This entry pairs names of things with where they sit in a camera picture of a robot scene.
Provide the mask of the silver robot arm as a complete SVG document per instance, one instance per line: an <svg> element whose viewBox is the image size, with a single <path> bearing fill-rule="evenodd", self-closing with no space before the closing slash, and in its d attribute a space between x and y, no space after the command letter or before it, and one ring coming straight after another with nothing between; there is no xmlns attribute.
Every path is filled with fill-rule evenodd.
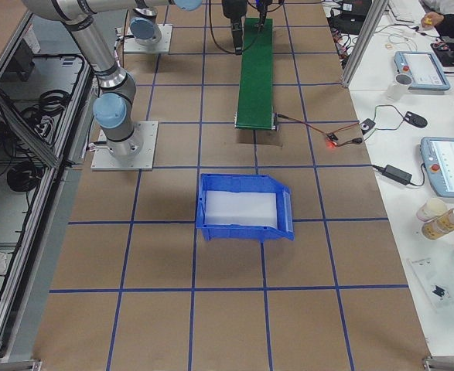
<svg viewBox="0 0 454 371"><path fill-rule="evenodd" d="M240 55L244 50L244 21L247 14L247 7L251 6L258 12L258 22L254 24L257 33L265 27L268 9L273 1L256 1L252 5L249 1L222 1L222 12L224 17L230 21L230 31L233 40L233 53ZM156 9L146 5L144 2L137 8L132 9L132 17L129 23L129 30L135 41L141 45L150 46L157 43L161 38L160 28L155 22Z"/></svg>
<svg viewBox="0 0 454 371"><path fill-rule="evenodd" d="M93 105L94 118L103 130L114 157L131 157L141 150L144 139L131 120L135 81L123 67L94 24L93 15L122 9L151 9L174 5L185 11L200 7L201 1L24 1L35 15L62 22L87 62L91 65L102 95Z"/></svg>

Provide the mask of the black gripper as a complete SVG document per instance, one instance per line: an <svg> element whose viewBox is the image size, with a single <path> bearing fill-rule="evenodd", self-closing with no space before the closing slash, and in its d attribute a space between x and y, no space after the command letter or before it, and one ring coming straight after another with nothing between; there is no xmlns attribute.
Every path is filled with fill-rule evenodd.
<svg viewBox="0 0 454 371"><path fill-rule="evenodd" d="M272 0L256 0L255 6L259 13L259 17L263 18L266 17L268 14L268 8L272 5Z"/></svg>
<svg viewBox="0 0 454 371"><path fill-rule="evenodd" d="M222 0L224 16L230 20L230 30L233 39L235 53L243 50L243 17L247 14L247 2L245 0Z"/></svg>

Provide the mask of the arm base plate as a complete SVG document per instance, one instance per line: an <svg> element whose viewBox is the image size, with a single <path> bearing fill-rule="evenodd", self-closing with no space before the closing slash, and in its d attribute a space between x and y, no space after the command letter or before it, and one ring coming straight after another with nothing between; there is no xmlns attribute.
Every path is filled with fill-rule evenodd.
<svg viewBox="0 0 454 371"><path fill-rule="evenodd" d="M157 24L161 37L158 39L140 40L131 38L131 28L127 28L123 51L125 54L163 54L169 53L172 39L172 24Z"/></svg>
<svg viewBox="0 0 454 371"><path fill-rule="evenodd" d="M91 169L97 171L151 171L154 164L155 145L158 136L158 121L137 121L133 123L132 136L122 142L109 141L100 130L94 146Z"/></svg>

